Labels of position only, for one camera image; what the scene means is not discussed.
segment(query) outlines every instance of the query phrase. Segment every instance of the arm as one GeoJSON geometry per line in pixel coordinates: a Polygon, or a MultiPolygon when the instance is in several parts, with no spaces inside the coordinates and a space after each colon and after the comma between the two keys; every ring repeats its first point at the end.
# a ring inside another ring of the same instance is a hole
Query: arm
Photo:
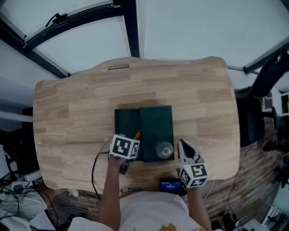
{"type": "Polygon", "coordinates": [[[187,193],[190,217],[206,231],[212,231],[211,222],[199,190],[197,188],[188,189],[187,193]]]}
{"type": "Polygon", "coordinates": [[[119,168],[124,161],[125,159],[116,159],[114,156],[110,156],[103,196],[98,212],[98,222],[110,227],[114,231],[118,231],[121,223],[119,168]]]}

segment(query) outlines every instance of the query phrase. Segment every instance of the black chair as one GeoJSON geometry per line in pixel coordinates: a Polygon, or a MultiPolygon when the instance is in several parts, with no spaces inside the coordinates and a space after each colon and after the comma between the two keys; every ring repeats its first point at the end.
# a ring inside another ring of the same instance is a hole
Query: black chair
{"type": "Polygon", "coordinates": [[[255,97],[267,96],[275,83],[289,70],[289,55],[287,51],[281,48],[279,55],[279,59],[276,56],[264,64],[251,87],[235,92],[241,147],[248,146],[264,137],[264,117],[274,118],[275,127],[277,128],[278,126],[275,109],[272,108],[272,113],[262,112],[260,101],[255,97]]]}

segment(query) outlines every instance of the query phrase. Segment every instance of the dark green box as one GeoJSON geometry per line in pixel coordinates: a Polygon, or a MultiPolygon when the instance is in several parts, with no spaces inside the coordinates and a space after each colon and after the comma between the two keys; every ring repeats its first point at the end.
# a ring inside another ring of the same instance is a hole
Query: dark green box
{"type": "Polygon", "coordinates": [[[160,140],[174,145],[171,106],[115,110],[115,134],[123,134],[133,139],[139,130],[141,130],[141,139],[138,161],[174,160],[174,155],[168,159],[161,159],[155,149],[156,143],[160,140]]]}

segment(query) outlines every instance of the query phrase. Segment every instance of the wire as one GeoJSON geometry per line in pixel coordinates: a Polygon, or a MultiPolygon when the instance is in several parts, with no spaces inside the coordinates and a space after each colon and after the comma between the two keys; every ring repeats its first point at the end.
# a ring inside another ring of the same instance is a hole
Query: wire
{"type": "Polygon", "coordinates": [[[212,186],[211,186],[209,192],[207,193],[207,195],[204,197],[203,201],[206,200],[206,198],[207,198],[207,197],[209,196],[209,194],[211,193],[211,191],[212,191],[212,189],[213,189],[213,187],[214,187],[214,184],[215,184],[215,180],[213,180],[212,186]]]}
{"type": "MultiPolygon", "coordinates": [[[[249,153],[250,151],[255,151],[255,152],[256,152],[256,151],[258,151],[258,149],[255,149],[255,148],[250,148],[250,149],[248,149],[248,151],[246,151],[246,153],[245,153],[244,159],[246,158],[246,156],[248,155],[248,153],[249,153]]],[[[235,175],[235,179],[234,179],[234,182],[233,182],[233,185],[232,185],[232,189],[231,189],[231,191],[230,191],[229,198],[228,198],[228,205],[229,205],[229,207],[230,207],[230,210],[232,211],[233,216],[236,216],[236,215],[235,215],[235,213],[234,213],[234,211],[233,211],[233,209],[232,209],[232,207],[231,207],[230,199],[231,199],[232,192],[233,192],[233,191],[238,191],[238,189],[239,189],[239,185],[236,184],[236,180],[237,180],[237,176],[238,176],[239,171],[240,171],[240,168],[239,168],[239,170],[237,171],[237,173],[236,173],[236,175],[235,175]]]]}
{"type": "Polygon", "coordinates": [[[94,213],[94,212],[91,212],[91,211],[89,211],[89,210],[86,210],[86,209],[83,209],[83,208],[78,208],[78,207],[54,207],[55,209],[56,208],[75,208],[75,209],[80,209],[80,210],[83,210],[83,211],[87,211],[87,212],[89,212],[89,213],[92,213],[92,214],[94,214],[94,215],[97,215],[97,213],[94,213]]]}
{"type": "Polygon", "coordinates": [[[42,192],[42,191],[38,191],[38,190],[34,190],[34,189],[31,189],[31,188],[26,188],[26,189],[30,189],[30,191],[27,191],[27,192],[25,192],[25,193],[16,193],[16,192],[14,192],[14,191],[12,191],[12,190],[10,190],[10,189],[8,189],[8,188],[1,188],[1,191],[3,190],[3,189],[6,189],[6,190],[9,190],[11,193],[9,193],[9,194],[12,194],[15,198],[16,198],[16,200],[17,200],[17,203],[18,203],[18,209],[17,209],[17,214],[16,215],[10,215],[10,216],[6,216],[6,217],[0,217],[0,220],[2,220],[2,219],[4,219],[4,218],[9,218],[9,217],[16,217],[16,216],[18,216],[18,214],[19,214],[19,200],[18,200],[18,197],[16,197],[16,195],[23,195],[23,194],[27,194],[27,193],[30,193],[30,192],[38,192],[38,194],[42,197],[42,199],[44,200],[44,198],[43,198],[43,196],[40,194],[40,193],[43,193],[43,194],[45,194],[46,196],[47,196],[47,198],[48,198],[48,200],[49,200],[49,202],[50,202],[50,204],[51,204],[51,206],[52,206],[52,209],[54,210],[54,212],[55,212],[55,216],[56,216],[56,220],[57,220],[57,225],[56,225],[56,227],[58,228],[58,215],[57,215],[57,212],[56,212],[56,210],[54,209],[54,207],[53,207],[53,204],[52,204],[52,201],[51,201],[51,199],[50,199],[50,197],[46,194],[46,193],[44,193],[44,192],[42,192]]]}
{"type": "Polygon", "coordinates": [[[97,192],[97,190],[96,190],[96,188],[95,188],[95,186],[94,186],[94,176],[93,176],[93,174],[94,174],[94,168],[95,168],[95,163],[96,163],[96,161],[97,161],[97,159],[98,159],[98,156],[99,156],[99,155],[102,155],[102,154],[108,154],[108,153],[109,153],[109,152],[99,152],[99,153],[96,155],[95,160],[94,160],[94,163],[93,163],[92,171],[91,171],[91,183],[92,183],[93,189],[94,189],[94,191],[95,191],[95,193],[96,193],[96,195],[97,195],[97,197],[98,197],[99,200],[101,200],[101,198],[100,198],[100,196],[99,196],[99,194],[98,194],[98,192],[97,192]]]}
{"type": "Polygon", "coordinates": [[[31,185],[29,186],[30,189],[39,189],[39,188],[46,188],[48,189],[48,187],[46,185],[31,185]]]}
{"type": "Polygon", "coordinates": [[[16,197],[16,195],[13,195],[13,197],[17,200],[17,205],[18,205],[16,215],[9,215],[9,216],[3,216],[3,217],[0,217],[0,221],[3,220],[3,219],[5,219],[5,218],[16,217],[16,216],[18,216],[18,214],[19,214],[19,200],[18,200],[18,197],[16,197]]]}

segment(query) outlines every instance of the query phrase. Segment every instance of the wooden table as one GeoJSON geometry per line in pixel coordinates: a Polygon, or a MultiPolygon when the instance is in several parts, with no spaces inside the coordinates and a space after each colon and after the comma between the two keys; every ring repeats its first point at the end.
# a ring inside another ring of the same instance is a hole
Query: wooden table
{"type": "MultiPolygon", "coordinates": [[[[169,62],[123,58],[35,87],[33,127],[45,184],[52,189],[93,191],[96,154],[107,151],[114,134],[114,109],[171,105],[175,160],[134,162],[120,176],[121,188],[158,186],[160,177],[177,177],[177,142],[196,144],[210,179],[226,179],[239,166],[238,111],[226,63],[218,57],[169,62]]],[[[107,155],[96,163],[97,190],[104,186],[107,155]]]]}

